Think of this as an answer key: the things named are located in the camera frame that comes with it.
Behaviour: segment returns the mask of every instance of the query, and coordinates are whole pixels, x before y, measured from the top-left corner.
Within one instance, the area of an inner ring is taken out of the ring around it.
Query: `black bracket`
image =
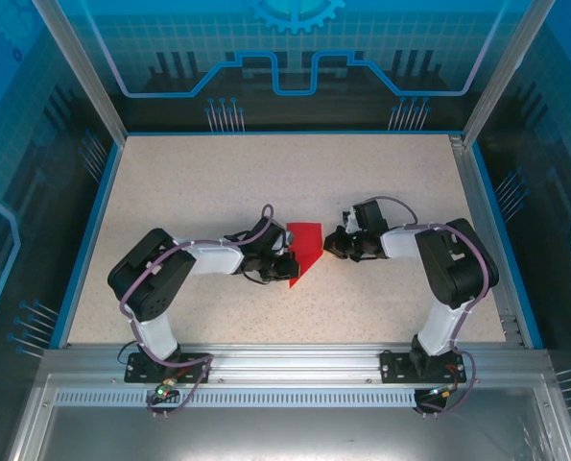
[[[384,384],[450,384],[454,382],[454,376],[445,368],[447,365],[454,365],[458,370],[458,383],[466,382],[466,370],[461,355],[449,352],[433,357],[433,359],[441,363],[434,364],[433,373],[426,373],[424,377],[420,377],[409,352],[383,351],[379,355],[381,382]]]
[[[182,353],[177,362],[189,362],[202,357],[206,357],[206,353]],[[199,363],[189,367],[189,369],[167,368],[154,363],[145,353],[135,352],[128,357],[128,366],[123,380],[125,382],[158,384],[168,377],[175,376],[178,384],[195,384],[205,365],[205,363]],[[206,373],[202,383],[208,382],[209,374],[210,372]]]

